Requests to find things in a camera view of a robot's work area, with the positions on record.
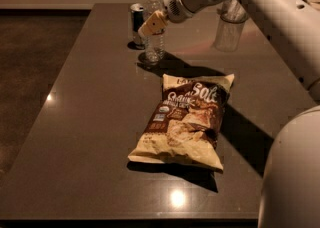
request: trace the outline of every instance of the tabletop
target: tabletop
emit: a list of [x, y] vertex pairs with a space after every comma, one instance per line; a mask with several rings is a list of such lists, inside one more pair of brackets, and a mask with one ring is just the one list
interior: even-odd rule
[[[0, 190], [0, 220], [257, 220], [273, 139], [316, 105], [254, 22], [214, 46], [218, 7], [169, 24], [150, 69], [128, 4], [94, 5]], [[234, 74], [218, 138], [223, 174], [128, 161], [161, 100], [162, 75]]]

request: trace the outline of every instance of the dark can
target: dark can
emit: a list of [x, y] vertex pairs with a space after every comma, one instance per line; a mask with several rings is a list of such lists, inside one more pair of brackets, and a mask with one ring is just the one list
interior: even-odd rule
[[144, 8], [142, 4], [136, 3], [131, 5], [130, 11], [131, 11], [133, 42], [135, 43], [136, 48], [144, 49], [144, 42], [138, 34], [138, 30], [140, 26], [144, 23], [144, 19], [143, 19]]

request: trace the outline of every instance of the water bottle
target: water bottle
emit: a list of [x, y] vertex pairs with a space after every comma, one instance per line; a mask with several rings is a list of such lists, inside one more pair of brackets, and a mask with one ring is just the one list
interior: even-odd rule
[[[144, 19], [147, 20], [154, 11], [161, 9], [160, 0], [147, 0]], [[164, 53], [164, 29], [162, 29], [145, 39], [146, 62], [156, 64], [163, 58]]]

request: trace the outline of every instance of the bright light spot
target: bright light spot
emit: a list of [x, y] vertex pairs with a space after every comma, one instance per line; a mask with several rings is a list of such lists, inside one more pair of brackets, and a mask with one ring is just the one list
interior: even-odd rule
[[176, 208], [182, 207], [185, 203], [185, 195], [180, 190], [173, 191], [171, 193], [170, 199], [172, 205]]

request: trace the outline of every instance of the plastic bottle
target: plastic bottle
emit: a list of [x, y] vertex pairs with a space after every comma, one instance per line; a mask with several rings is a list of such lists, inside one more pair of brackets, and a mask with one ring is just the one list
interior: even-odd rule
[[[160, 0], [147, 0], [145, 5], [145, 20], [156, 10], [161, 10], [162, 4]], [[164, 30], [157, 32], [145, 39], [146, 62], [157, 63], [165, 53], [164, 49]]]

